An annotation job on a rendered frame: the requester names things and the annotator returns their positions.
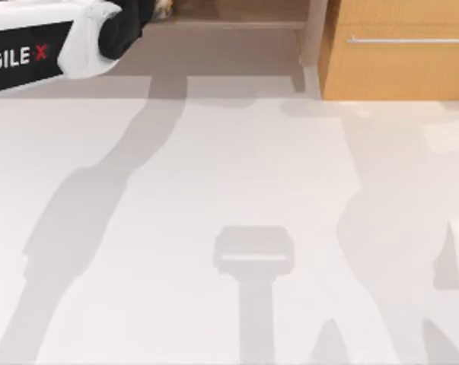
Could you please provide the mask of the small brown and white object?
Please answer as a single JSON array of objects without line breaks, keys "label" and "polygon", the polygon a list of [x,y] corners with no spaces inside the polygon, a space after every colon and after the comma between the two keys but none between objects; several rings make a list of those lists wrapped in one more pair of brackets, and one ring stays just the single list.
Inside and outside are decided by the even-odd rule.
[{"label": "small brown and white object", "polygon": [[174,13],[174,0],[155,0],[154,19],[165,20]]}]

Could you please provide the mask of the pale wooden door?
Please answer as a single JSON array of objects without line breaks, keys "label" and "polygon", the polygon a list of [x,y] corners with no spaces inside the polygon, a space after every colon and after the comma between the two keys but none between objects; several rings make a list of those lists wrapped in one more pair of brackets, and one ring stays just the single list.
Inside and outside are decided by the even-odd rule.
[{"label": "pale wooden door", "polygon": [[459,100],[459,44],[354,44],[459,38],[459,0],[328,0],[317,70],[324,100]]}]

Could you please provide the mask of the wooden cupboard with open shelf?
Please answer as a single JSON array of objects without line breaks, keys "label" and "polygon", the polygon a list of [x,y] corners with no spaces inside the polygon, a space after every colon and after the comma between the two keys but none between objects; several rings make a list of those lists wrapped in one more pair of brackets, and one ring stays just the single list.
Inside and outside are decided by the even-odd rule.
[{"label": "wooden cupboard with open shelf", "polygon": [[328,0],[174,0],[149,24],[116,76],[288,75],[303,90],[317,70]]}]

